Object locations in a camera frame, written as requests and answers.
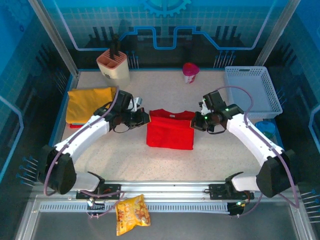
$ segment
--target gear logo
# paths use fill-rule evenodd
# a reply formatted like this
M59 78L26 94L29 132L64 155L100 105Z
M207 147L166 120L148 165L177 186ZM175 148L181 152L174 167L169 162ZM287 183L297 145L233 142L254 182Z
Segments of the gear logo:
M144 9L157 17L173 17L174 14L180 14L181 10L185 10L186 5L190 3L191 0L142 0Z
M30 5L28 0L4 0L9 12L21 25L30 17Z

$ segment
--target grid pattern wall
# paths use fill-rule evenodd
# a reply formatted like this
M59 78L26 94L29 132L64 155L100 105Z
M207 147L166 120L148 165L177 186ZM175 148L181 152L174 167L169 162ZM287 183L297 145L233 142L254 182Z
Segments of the grid pattern wall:
M0 95L14 104L28 76L38 76L42 67L36 60L41 44L50 44L50 38L37 17L34 17L0 75ZM11 110L0 102L0 132Z
M305 75L310 89L320 103L320 50L296 13L276 45L277 49L281 47L288 48L288 54L293 51L290 58L296 55L296 60L289 67L290 71L293 76Z
M215 36L217 27L229 26L226 39L229 39L232 26L237 26L235 36L241 34L240 40L246 47L251 47L257 37L259 30L269 12L269 7L217 7L217 6L192 6L187 5L185 10L174 16L157 17L150 14L143 6L136 7L82 7L82 8L62 8L60 9L71 33L79 48L85 48L89 42L89 35L94 36L93 27L113 28L115 33L127 32L128 27L153 26L161 27L159 37L168 37L169 27L172 26L197 26L210 36ZM265 30L261 35L262 40L266 40L273 29L282 8L273 9ZM49 9L57 28L59 29L66 43L71 44L64 25L55 9ZM125 21L127 27L124 31L121 24Z

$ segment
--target red t-shirt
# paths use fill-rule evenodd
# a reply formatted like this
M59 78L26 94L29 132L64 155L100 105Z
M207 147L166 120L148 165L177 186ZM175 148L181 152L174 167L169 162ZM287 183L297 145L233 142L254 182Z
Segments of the red t-shirt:
M192 150L194 129L190 127L195 113L168 112L164 109L150 111L151 122L147 125L146 144L150 147Z

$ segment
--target glass panel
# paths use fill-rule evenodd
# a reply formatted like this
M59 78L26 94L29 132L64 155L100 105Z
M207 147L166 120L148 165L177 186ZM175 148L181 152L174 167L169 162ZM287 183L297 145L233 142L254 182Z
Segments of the glass panel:
M299 159L299 188L302 193L316 189L316 194L320 187L319 9L319 1L302 0L266 62L283 108L275 120L284 148L294 150ZM319 231L318 223L312 225Z
M44 0L80 69L118 34L138 68L253 66L287 0Z
M49 143L70 73L28 1L0 1L0 18L0 239L14 239L35 180L30 156Z

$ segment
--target robotic arm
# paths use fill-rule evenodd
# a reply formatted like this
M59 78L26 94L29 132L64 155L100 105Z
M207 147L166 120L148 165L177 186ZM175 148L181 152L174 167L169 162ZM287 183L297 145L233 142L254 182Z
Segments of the robotic arm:
M40 154L41 161L38 164L39 182L45 183L49 166L58 152L67 145L68 147L62 151L52 169L48 187L62 195L69 191L95 191L100 183L104 183L104 179L91 172L76 172L75 162L91 144L111 130L115 130L118 125L125 124L128 130L131 130L149 123L149 115L143 107L139 108L141 103L141 98L133 98L132 94L120 90L112 110L107 115L101 118L108 110L106 104L97 109L90 120L72 136L54 147L44 146Z
M234 134L254 155L261 169L258 175L235 173L226 179L229 189L238 192L260 191L271 198L291 187L290 181L277 152L285 161L293 176L294 183L298 181L296 155L292 150L284 151L280 146L270 141L249 120L244 120L244 112L237 105L227 106L218 91L203 96L199 103L201 112L196 112L191 121L191 127L209 134L219 134L228 130ZM222 125L224 131L215 133L215 126Z

